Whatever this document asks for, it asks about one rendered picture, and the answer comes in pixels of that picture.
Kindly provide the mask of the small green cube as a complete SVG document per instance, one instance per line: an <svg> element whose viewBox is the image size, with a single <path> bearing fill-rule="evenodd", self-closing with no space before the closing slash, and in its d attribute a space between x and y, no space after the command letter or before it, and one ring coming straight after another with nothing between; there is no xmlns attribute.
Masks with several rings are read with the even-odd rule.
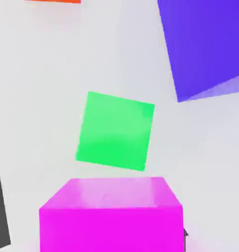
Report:
<svg viewBox="0 0 239 252"><path fill-rule="evenodd" d="M144 171L155 105L88 92L76 160Z"/></svg>

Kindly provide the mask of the large purple box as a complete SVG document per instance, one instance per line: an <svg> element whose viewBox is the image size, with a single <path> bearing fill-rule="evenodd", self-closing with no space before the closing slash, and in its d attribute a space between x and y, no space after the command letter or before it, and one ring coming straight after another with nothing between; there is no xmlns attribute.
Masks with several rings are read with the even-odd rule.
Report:
<svg viewBox="0 0 239 252"><path fill-rule="evenodd" d="M239 92L239 0L158 0L177 100Z"/></svg>

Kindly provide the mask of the small magenta cube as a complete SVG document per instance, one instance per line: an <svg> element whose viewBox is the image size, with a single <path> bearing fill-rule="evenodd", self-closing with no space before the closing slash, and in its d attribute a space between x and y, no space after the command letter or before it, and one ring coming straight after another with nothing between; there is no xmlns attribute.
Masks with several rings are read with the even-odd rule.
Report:
<svg viewBox="0 0 239 252"><path fill-rule="evenodd" d="M183 207L162 177L71 179L39 234L40 252L184 252Z"/></svg>

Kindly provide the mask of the large orange box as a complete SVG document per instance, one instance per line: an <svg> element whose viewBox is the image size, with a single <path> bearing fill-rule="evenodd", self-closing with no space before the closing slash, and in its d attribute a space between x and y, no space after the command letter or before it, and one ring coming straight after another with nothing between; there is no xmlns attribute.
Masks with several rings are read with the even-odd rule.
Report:
<svg viewBox="0 0 239 252"><path fill-rule="evenodd" d="M80 3L81 3L81 0L29 0L29 1L60 2L60 3L77 3L77 4L80 4Z"/></svg>

